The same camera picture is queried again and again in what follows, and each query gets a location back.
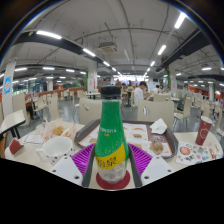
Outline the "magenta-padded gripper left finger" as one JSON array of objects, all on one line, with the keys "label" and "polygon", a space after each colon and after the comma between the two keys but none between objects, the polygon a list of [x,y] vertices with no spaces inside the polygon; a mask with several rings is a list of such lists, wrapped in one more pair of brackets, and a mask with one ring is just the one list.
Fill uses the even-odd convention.
[{"label": "magenta-padded gripper left finger", "polygon": [[63,156],[50,172],[78,186],[88,187],[95,156],[94,147],[95,145],[91,144],[73,156]]}]

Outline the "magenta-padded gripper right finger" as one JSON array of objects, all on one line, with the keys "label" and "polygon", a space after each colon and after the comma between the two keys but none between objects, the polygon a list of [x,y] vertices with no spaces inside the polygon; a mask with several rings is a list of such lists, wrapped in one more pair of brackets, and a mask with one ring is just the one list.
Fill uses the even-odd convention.
[{"label": "magenta-padded gripper right finger", "polygon": [[152,156],[133,144],[128,147],[136,187],[143,187],[173,173],[173,169],[161,156]]}]

